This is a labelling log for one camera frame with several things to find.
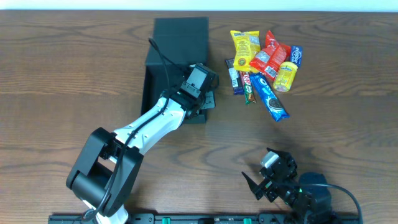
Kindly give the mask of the black box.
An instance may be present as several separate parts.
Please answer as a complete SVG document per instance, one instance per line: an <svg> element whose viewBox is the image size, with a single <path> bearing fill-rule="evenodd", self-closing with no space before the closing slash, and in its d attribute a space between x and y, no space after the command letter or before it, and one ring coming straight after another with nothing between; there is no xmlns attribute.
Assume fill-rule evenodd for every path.
<svg viewBox="0 0 398 224"><path fill-rule="evenodd" d="M188 67L208 60L209 18L156 18L152 38L169 73L170 84L177 86L189 75ZM159 54L150 48L145 61L141 113L149 111L167 88L164 66Z"/></svg>

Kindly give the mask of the yellow snack bag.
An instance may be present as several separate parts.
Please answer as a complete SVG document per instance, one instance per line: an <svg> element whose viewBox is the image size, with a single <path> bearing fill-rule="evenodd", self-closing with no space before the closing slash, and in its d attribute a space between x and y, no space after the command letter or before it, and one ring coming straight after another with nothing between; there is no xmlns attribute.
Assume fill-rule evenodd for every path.
<svg viewBox="0 0 398 224"><path fill-rule="evenodd" d="M230 31L236 49L233 62L233 66L236 70L252 73L259 72L254 67L250 66L251 60L261 50L259 33L260 32L258 30L247 32L241 32L238 30Z"/></svg>

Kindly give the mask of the red snack bag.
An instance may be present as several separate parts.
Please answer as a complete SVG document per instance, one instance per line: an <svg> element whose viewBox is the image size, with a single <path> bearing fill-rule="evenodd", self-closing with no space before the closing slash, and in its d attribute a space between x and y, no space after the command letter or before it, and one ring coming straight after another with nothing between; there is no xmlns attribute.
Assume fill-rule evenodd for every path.
<svg viewBox="0 0 398 224"><path fill-rule="evenodd" d="M256 54L249 65L274 81L280 65L290 57L291 50L291 46L278 42L268 30L266 47Z"/></svg>

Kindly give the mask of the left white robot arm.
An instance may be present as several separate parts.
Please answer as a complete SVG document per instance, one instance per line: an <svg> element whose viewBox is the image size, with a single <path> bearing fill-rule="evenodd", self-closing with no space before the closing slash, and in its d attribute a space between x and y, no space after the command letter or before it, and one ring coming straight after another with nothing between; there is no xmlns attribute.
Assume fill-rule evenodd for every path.
<svg viewBox="0 0 398 224"><path fill-rule="evenodd" d="M124 203L134 186L145 153L183 121L202 110L219 76L198 63L181 84L168 86L155 105L129 125L112 132L94 130L86 140L66 186L88 209L81 223L126 223Z"/></svg>

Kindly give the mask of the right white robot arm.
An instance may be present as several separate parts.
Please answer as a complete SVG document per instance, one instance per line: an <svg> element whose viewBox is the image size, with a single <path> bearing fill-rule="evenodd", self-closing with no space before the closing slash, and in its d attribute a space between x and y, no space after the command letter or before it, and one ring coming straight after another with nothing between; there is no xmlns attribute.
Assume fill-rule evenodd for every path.
<svg viewBox="0 0 398 224"><path fill-rule="evenodd" d="M309 172L296 181L297 164L293 156L284 151L267 148L259 173L263 180L255 183L243 173L250 191L257 200L265 197L273 202L280 198L287 204L299 223L331 223L333 221L331 193L323 185L323 175Z"/></svg>

